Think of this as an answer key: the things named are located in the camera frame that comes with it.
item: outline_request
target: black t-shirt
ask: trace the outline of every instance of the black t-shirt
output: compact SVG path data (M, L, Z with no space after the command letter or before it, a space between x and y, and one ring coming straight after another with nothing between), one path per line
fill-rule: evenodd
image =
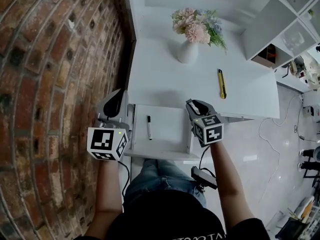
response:
M92 240L79 237L77 240ZM228 235L218 217L189 193L162 190L143 194L111 224L107 240L269 240L257 218L244 220Z

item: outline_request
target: flower bouquet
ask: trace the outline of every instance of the flower bouquet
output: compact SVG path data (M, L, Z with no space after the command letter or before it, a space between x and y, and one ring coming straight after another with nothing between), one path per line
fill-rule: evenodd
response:
M222 35L221 21L216 10L195 10L186 8L172 14L173 31L185 34L186 39L196 44L214 44L227 52Z

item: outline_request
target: brick wall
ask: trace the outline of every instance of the brick wall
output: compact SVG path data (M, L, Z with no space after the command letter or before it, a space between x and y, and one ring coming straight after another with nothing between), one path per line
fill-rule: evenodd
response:
M123 2L0 0L5 239L73 239L91 223L97 163L87 128L128 55Z

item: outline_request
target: blue jeans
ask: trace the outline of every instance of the blue jeans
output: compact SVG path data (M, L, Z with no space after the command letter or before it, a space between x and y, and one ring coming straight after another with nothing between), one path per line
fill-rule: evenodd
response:
M167 160L147 159L144 161L140 174L133 179L124 195L123 207L126 209L143 193L151 191L177 190L193 195L203 207L206 198L187 176L175 164Z

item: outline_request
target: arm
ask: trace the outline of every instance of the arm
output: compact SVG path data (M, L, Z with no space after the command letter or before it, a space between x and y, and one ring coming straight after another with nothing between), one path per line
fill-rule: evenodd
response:
M239 174L221 141L211 144L211 155L226 230L254 218L247 204Z
M96 183L95 214L85 236L105 239L115 218L123 212L117 161L100 161Z

